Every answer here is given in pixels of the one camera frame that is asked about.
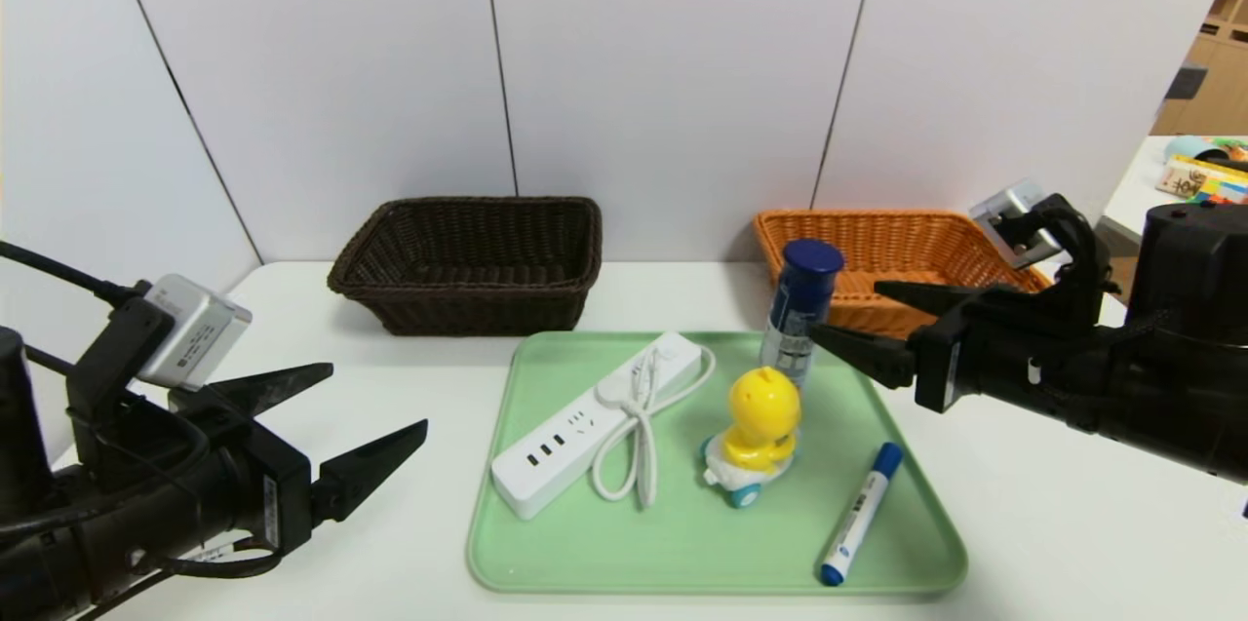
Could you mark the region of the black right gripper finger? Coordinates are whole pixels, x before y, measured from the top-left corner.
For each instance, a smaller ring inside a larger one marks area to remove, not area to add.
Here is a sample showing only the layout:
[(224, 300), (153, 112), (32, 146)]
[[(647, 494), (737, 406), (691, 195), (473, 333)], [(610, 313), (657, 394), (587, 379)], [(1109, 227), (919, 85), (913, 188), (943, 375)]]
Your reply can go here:
[(837, 355), (840, 360), (890, 390), (911, 387), (917, 377), (914, 350), (901, 338), (874, 335), (837, 325), (814, 325), (807, 329), (807, 337), (822, 350)]
[(876, 282), (874, 292), (896, 301), (901, 306), (914, 307), (929, 315), (950, 315), (957, 313), (958, 306), (982, 296), (983, 288), (963, 286), (940, 286), (917, 282)]

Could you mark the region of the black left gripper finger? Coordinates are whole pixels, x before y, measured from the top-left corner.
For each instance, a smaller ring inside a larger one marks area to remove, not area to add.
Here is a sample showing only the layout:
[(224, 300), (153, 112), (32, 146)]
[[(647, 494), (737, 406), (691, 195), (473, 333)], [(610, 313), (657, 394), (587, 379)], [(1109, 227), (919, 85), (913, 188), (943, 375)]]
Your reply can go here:
[(426, 418), (329, 458), (310, 489), (311, 522), (344, 522), (427, 439)]
[(270, 408), (275, 408), (285, 402), (321, 384), (327, 378), (333, 377), (332, 363), (314, 363), (288, 369), (275, 369), (258, 375), (228, 378), (223, 382), (213, 382), (208, 389), (223, 400), (228, 402), (237, 412), (246, 416), (260, 416)]

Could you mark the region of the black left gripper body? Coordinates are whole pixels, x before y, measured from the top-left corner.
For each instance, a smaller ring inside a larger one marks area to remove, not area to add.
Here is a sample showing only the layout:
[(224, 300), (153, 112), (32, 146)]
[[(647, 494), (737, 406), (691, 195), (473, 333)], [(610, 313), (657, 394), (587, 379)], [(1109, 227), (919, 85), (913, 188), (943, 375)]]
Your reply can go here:
[(121, 604), (176, 575), (263, 575), (308, 540), (311, 461), (257, 419), (208, 385), (170, 394), (168, 407), (157, 412), (165, 426), (160, 448), (183, 445), (181, 426), (190, 424), (207, 439), (207, 453), (75, 529), (89, 559), (92, 604)]

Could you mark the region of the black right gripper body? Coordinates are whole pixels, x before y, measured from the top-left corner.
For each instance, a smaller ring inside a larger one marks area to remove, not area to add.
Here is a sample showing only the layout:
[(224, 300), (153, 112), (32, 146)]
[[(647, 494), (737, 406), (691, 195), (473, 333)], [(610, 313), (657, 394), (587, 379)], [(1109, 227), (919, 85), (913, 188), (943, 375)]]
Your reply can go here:
[(1096, 335), (1098, 291), (990, 287), (941, 289), (936, 296), (942, 314), (910, 340), (920, 405), (943, 413), (958, 398), (983, 395), (1083, 433), (1117, 430), (1117, 402), (1107, 394), (1107, 350), (1035, 359)]

